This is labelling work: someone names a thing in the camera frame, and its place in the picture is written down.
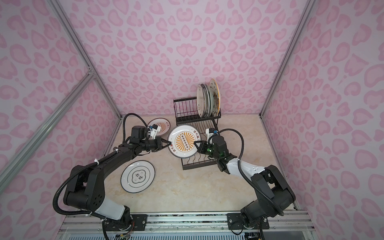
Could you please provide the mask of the large orange sunburst plate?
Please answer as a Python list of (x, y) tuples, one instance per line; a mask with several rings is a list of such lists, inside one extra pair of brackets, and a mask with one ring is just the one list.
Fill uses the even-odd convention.
[(169, 150), (177, 158), (187, 159), (197, 153), (196, 141), (200, 141), (201, 134), (191, 125), (180, 125), (172, 129), (168, 141), (171, 142)]

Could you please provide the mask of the cream plum blossom plate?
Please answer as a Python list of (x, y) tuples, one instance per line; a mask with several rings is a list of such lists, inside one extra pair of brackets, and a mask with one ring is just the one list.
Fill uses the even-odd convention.
[(202, 118), (205, 111), (205, 96), (201, 84), (199, 84), (197, 88), (197, 110), (199, 117)]

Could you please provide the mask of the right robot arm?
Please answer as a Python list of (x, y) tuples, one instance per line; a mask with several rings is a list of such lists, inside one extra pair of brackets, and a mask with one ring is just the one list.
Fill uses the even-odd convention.
[(260, 226), (264, 219), (283, 216), (284, 210), (294, 203), (296, 195), (280, 170), (270, 165), (260, 167), (242, 160), (245, 141), (241, 139), (240, 156), (231, 154), (227, 142), (214, 134), (207, 141), (195, 141), (199, 153), (217, 162), (221, 172), (243, 178), (255, 191), (257, 199), (240, 210), (240, 222), (245, 228)]

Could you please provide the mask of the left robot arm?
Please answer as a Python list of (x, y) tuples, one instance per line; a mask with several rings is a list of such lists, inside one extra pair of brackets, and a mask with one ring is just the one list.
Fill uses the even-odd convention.
[(134, 126), (129, 137), (112, 153), (86, 165), (75, 166), (54, 195), (53, 208), (61, 215), (91, 215), (120, 230), (131, 230), (130, 208), (106, 197), (105, 179), (142, 152), (154, 153), (172, 143), (157, 136), (155, 129)]

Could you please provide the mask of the white star cat plate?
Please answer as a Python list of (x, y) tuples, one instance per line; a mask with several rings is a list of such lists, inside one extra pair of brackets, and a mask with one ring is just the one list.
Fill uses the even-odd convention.
[(214, 79), (210, 80), (209, 89), (213, 98), (212, 115), (216, 117), (220, 112), (221, 96), (220, 96), (219, 86)]

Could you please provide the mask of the mint green flower plate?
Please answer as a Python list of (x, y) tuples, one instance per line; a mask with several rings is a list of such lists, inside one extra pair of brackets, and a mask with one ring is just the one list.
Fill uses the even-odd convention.
[(215, 106), (214, 95), (213, 95), (211, 87), (207, 86), (207, 88), (208, 88), (208, 92), (210, 95), (210, 117), (213, 117), (214, 116), (214, 106)]

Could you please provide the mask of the white plate dark green rim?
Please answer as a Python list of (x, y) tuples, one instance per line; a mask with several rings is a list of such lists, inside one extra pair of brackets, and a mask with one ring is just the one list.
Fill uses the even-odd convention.
[(210, 116), (210, 110), (211, 110), (211, 98), (209, 94), (209, 90), (206, 86), (206, 84), (202, 85), (203, 92), (205, 94), (205, 110), (204, 110), (204, 117), (207, 118)]

